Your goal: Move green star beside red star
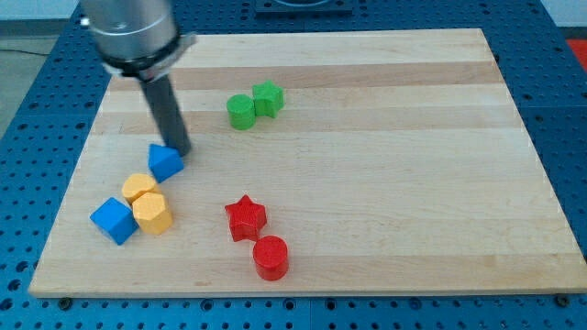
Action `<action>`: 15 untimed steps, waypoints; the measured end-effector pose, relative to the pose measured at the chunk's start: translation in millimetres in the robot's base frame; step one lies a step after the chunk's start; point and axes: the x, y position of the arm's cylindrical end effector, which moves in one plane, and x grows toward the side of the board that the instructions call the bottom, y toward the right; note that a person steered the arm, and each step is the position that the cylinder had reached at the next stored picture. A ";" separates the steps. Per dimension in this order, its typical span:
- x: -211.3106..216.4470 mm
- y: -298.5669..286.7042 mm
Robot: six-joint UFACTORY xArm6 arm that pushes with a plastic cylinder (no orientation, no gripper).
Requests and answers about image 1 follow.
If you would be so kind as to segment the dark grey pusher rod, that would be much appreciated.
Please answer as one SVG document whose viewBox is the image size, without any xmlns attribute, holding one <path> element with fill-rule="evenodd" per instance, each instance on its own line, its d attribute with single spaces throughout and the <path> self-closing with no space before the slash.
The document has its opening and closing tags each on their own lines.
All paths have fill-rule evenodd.
<svg viewBox="0 0 587 330">
<path fill-rule="evenodd" d="M 169 76 L 139 85 L 165 146 L 176 149 L 181 157 L 187 155 L 192 143 Z"/>
</svg>

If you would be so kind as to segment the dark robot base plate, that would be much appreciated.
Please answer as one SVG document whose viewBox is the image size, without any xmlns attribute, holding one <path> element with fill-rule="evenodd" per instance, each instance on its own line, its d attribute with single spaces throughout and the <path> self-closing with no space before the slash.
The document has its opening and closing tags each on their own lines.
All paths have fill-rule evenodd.
<svg viewBox="0 0 587 330">
<path fill-rule="evenodd" d="M 349 14 L 354 0 L 253 0 L 258 15 L 270 14 Z"/>
</svg>

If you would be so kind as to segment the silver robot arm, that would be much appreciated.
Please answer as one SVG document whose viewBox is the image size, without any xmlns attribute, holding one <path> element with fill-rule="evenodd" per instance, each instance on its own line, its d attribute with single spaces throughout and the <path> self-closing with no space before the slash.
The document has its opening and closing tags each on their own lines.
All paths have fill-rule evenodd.
<svg viewBox="0 0 587 330">
<path fill-rule="evenodd" d="M 161 138 L 180 155 L 192 149 L 169 73 L 196 43 L 183 34 L 169 0 L 82 0 L 106 70 L 138 81 Z"/>
</svg>

